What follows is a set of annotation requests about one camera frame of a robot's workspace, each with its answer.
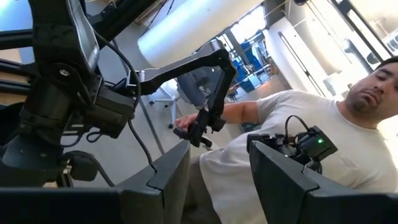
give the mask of screw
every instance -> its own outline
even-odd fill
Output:
[[[68,71],[66,71],[65,69],[60,70],[60,74],[63,76],[69,76],[70,73]]]

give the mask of sleeve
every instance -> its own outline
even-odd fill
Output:
[[[278,105],[280,102],[283,102],[290,92],[291,90],[280,91],[257,101],[257,114],[259,117],[259,122],[265,122],[272,110],[275,109],[276,105]]]

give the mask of man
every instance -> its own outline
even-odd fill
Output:
[[[376,127],[398,114],[398,57],[357,82],[344,101],[289,90],[226,105],[222,117],[228,123],[260,122],[261,129],[252,133],[275,134],[284,133],[292,114],[308,126],[317,125],[338,148],[322,161],[325,177],[363,192],[396,191],[397,169]],[[176,124],[187,128],[195,117],[182,117]],[[302,131],[298,121],[289,122],[289,133]],[[246,152],[247,135],[192,160],[182,223],[266,223]]]

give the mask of black cable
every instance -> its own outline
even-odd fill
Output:
[[[61,145],[61,147],[64,147],[64,148],[67,148],[67,147],[73,147],[73,146],[76,146],[79,142],[80,142],[80,140],[81,140],[81,134],[79,134],[79,136],[77,137],[77,139],[75,140],[75,142],[74,143],[72,143],[72,144],[69,144],[69,145]]]
[[[115,52],[117,52],[117,51],[119,51],[119,47],[118,47],[118,44],[116,43],[116,41],[114,41],[114,45],[112,45],[112,47],[113,48],[111,48],[112,50],[115,50]],[[130,68],[126,68],[126,66],[128,66],[128,61],[127,60],[123,60],[124,61],[124,63],[122,62],[122,64],[123,64],[123,67],[126,69],[126,71],[128,72],[128,70],[127,69],[130,69]],[[143,105],[142,105],[142,100],[140,99],[140,98],[136,98],[136,101],[135,101],[135,103],[140,103],[141,104],[141,106],[142,106],[142,110],[144,111],[144,114],[146,113],[146,111],[145,111],[145,108],[143,107]],[[147,119],[148,120],[148,123],[149,123],[149,127],[151,128],[151,131],[152,131],[152,133],[154,134],[154,137],[155,137],[155,140],[156,140],[156,143],[158,144],[158,146],[159,146],[159,149],[160,149],[160,151],[162,152],[162,154],[164,154],[164,150],[163,150],[163,148],[162,148],[162,145],[160,144],[160,141],[159,141],[159,138],[157,137],[157,135],[156,135],[156,132],[154,131],[154,128],[153,128],[153,125],[151,126],[151,122],[150,122],[150,120],[149,119]],[[149,151],[148,151],[148,148],[145,146],[145,144],[144,144],[144,142],[141,140],[141,138],[138,136],[138,134],[136,133],[136,130],[133,128],[133,126],[132,126],[132,123],[131,123],[131,119],[128,121],[128,125],[129,125],[129,128],[130,128],[130,131],[132,132],[132,134],[134,135],[134,137],[137,139],[137,141],[138,141],[138,143],[141,145],[141,148],[142,148],[142,150],[144,150],[144,153],[145,153],[145,155],[146,155],[146,157],[147,157],[147,160],[148,160],[148,163],[149,163],[149,165],[153,168],[153,170],[155,171],[155,172],[157,172],[157,170],[156,170],[156,168],[152,165],[152,157],[150,156],[150,153],[149,153]],[[96,133],[90,133],[89,135],[87,135],[87,141],[88,142],[95,142],[95,141],[97,141],[100,137],[101,137],[101,135],[99,135],[96,139],[94,139],[94,140],[90,140],[89,139],[89,136],[92,136],[93,134],[99,134],[99,132],[96,132]]]
[[[170,4],[169,10],[167,11],[166,16],[167,16],[167,15],[170,13],[170,11],[172,10],[173,4],[174,4],[174,0],[173,0],[172,3]]]
[[[109,43],[104,37],[102,37],[101,35],[99,35],[97,33],[97,31],[95,31],[93,29],[95,35],[104,42],[105,45],[107,45],[110,49],[112,49],[115,53],[117,53],[117,55],[124,61],[124,63],[126,63],[126,65],[129,67],[131,74],[133,75],[134,79],[136,80],[136,85],[137,85],[137,93],[136,94],[136,100],[134,102],[134,109],[137,108],[138,102],[141,99],[141,83],[139,81],[138,75],[136,73],[136,71],[134,70],[134,68],[132,67],[131,63],[129,62],[129,60],[123,55],[123,53],[117,49],[115,46],[113,46],[111,43]]]
[[[166,4],[166,0],[164,0],[164,2],[162,3],[162,6],[160,7],[160,9],[156,12],[155,16],[152,18],[152,20],[150,21],[149,25],[147,26],[147,28],[145,29],[145,31],[141,34],[140,37],[142,37],[144,34],[146,34],[150,28],[150,25],[152,25],[152,23],[154,23],[157,15],[159,15],[159,13],[161,12],[161,10],[163,9],[163,6]]]
[[[132,126],[132,123],[131,123],[130,119],[128,121],[128,124],[129,124],[129,128],[130,128],[132,134],[134,135],[134,137],[136,137],[136,139],[137,139],[138,143],[140,144],[141,148],[144,150],[144,153],[145,153],[145,155],[147,156],[147,159],[148,159],[148,163],[151,165],[153,163],[153,160],[152,160],[152,156],[150,156],[148,148],[146,147],[144,142],[141,140],[141,138],[138,136],[136,130]]]
[[[303,121],[303,119],[301,119],[299,116],[297,116],[297,115],[290,115],[287,119],[286,119],[286,122],[285,122],[285,138],[288,138],[289,137],[289,135],[288,135],[288,132],[287,132],[287,125],[288,125],[288,123],[289,123],[289,120],[291,119],[291,118],[297,118],[300,122],[301,122],[301,124],[304,126],[304,128],[307,130],[307,132],[310,130],[310,128],[308,128],[308,126],[305,124],[305,122]]]
[[[81,157],[84,157],[84,158],[90,160],[97,167],[99,174],[101,174],[101,176],[104,178],[105,182],[110,187],[115,186],[115,184],[112,182],[112,180],[106,174],[106,172],[103,169],[103,167],[101,166],[100,162],[98,162],[98,160],[96,160],[95,157],[93,155],[91,155],[90,153],[82,152],[82,151],[70,151],[70,152],[65,153],[64,156],[67,159],[72,159],[75,156],[81,156]]]
[[[93,140],[91,140],[90,137],[93,136],[93,135],[96,135],[96,134],[97,134],[97,137],[95,137]],[[88,142],[90,142],[90,143],[94,143],[94,142],[98,141],[98,140],[100,139],[101,136],[102,136],[101,132],[99,132],[99,131],[93,131],[93,132],[87,134],[86,140],[87,140]]]

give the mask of ceiling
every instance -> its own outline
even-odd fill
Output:
[[[398,1],[351,0],[351,2],[371,26],[377,23],[378,28],[385,33],[391,33],[398,28]]]
[[[181,6],[181,4],[185,1],[186,0],[167,0],[164,6],[160,9],[159,13],[157,14],[158,10],[156,10],[143,24],[150,27],[156,26],[156,24],[161,22],[166,17],[171,5],[172,7],[169,13],[176,10],[176,8]],[[285,8],[285,2],[285,0],[265,0],[262,3],[264,6],[265,15],[268,14],[266,18],[267,25],[271,26],[284,16],[283,10]]]

